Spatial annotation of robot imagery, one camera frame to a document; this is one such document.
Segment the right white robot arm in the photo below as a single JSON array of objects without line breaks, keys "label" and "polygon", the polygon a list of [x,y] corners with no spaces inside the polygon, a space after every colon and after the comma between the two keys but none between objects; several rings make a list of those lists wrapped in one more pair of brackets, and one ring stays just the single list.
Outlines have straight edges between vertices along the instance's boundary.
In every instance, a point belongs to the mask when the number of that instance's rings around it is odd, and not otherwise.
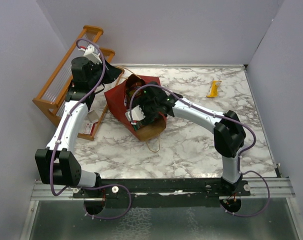
[{"label": "right white robot arm", "polygon": [[207,109],[153,81],[133,93],[128,113],[133,125],[141,121],[149,122],[151,117],[161,113],[188,120],[210,131],[213,134],[214,147],[222,157],[221,190],[228,196],[239,190],[238,182],[242,179],[239,154],[244,146],[246,133],[234,111],[223,113]]}]

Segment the red paper bag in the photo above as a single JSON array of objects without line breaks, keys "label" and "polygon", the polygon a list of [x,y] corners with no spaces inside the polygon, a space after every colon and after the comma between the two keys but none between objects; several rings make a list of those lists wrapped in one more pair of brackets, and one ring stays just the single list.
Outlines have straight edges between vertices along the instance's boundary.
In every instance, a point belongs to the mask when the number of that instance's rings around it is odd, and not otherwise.
[{"label": "red paper bag", "polygon": [[147,126],[140,126],[139,122],[132,125],[126,118],[125,112],[129,110],[130,102],[126,97],[127,80],[143,80],[146,84],[152,82],[161,84],[160,79],[155,76],[136,75],[132,73],[125,80],[104,93],[107,105],[111,114],[121,122],[132,134],[141,142],[148,142],[151,139],[158,138],[166,129],[167,118],[160,118]]}]

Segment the yellow snack packet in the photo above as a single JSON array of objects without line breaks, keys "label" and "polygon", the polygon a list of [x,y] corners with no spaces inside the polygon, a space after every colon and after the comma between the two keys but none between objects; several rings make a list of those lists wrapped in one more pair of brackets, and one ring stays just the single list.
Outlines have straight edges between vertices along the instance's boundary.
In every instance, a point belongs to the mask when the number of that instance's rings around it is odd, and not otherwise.
[{"label": "yellow snack packet", "polygon": [[216,98],[218,96],[218,88],[221,85],[221,80],[213,80],[207,98]]}]

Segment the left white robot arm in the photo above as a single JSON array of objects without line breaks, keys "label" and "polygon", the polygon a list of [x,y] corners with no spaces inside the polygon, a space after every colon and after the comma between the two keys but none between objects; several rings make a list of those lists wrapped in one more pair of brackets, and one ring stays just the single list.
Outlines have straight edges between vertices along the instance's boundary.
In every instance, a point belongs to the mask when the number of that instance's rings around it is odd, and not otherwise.
[{"label": "left white robot arm", "polygon": [[122,71],[107,61],[94,63],[80,56],[71,61],[71,73],[59,125],[46,148],[36,151],[35,161],[43,184],[83,187],[94,198],[102,191],[100,175],[82,169],[74,156],[75,143],[95,99],[95,89],[113,83]]}]

